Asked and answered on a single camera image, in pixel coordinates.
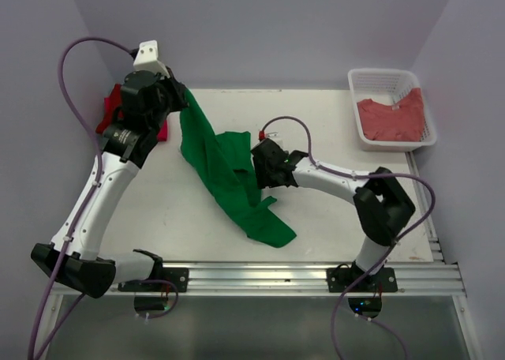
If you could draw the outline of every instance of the salmon pink cloth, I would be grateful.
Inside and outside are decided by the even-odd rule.
[[[392,106],[363,99],[357,104],[363,134],[371,141],[421,141],[425,109],[421,90],[414,88]]]

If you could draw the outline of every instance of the green garment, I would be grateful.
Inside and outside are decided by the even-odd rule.
[[[277,200],[261,200],[251,164],[251,134],[216,136],[193,94],[187,90],[185,97],[189,107],[181,112],[181,152],[215,201],[249,238],[275,248],[291,242],[297,235],[268,210]]]

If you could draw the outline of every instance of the white tabletop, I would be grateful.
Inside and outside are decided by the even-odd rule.
[[[263,124],[290,114],[309,125],[313,152],[326,163],[356,170],[378,166],[409,172],[403,153],[363,152],[357,146],[350,93],[335,90],[208,90],[193,94],[215,133],[249,131],[252,143]],[[102,253],[146,249],[166,261],[352,261],[365,235],[351,204],[315,190],[276,188],[271,210],[297,237],[280,249],[248,239],[205,189],[183,159],[178,114],[169,117],[170,137],[149,155],[125,191],[103,238]],[[276,122],[285,149],[306,151],[305,133],[295,122]],[[400,181],[417,204],[413,184]],[[419,217],[419,208],[413,219]],[[392,261],[432,261],[423,225],[407,235]]]

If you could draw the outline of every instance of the dark red fabric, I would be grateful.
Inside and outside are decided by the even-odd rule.
[[[414,88],[395,105],[371,99],[357,104],[363,134],[371,141],[421,141],[425,109],[421,90]]]
[[[103,116],[103,120],[96,126],[96,133],[103,133],[105,129],[112,122],[112,116],[114,110],[116,110],[119,105],[121,105],[121,93],[119,92],[121,88],[120,84],[116,84],[110,93],[110,96],[103,99],[105,106],[105,115]],[[166,141],[168,139],[168,122],[165,121],[163,123],[163,127],[158,133],[157,136],[158,141]]]

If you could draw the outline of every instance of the white plastic basket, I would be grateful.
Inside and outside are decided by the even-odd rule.
[[[413,88],[419,88],[419,81],[412,72],[398,69],[352,69],[347,74],[350,94],[353,100],[354,117],[360,147],[364,151],[408,152],[416,148],[434,145],[436,131],[425,102],[425,130],[421,141],[371,141],[363,134],[357,103],[371,98],[378,103],[392,105],[405,97]]]

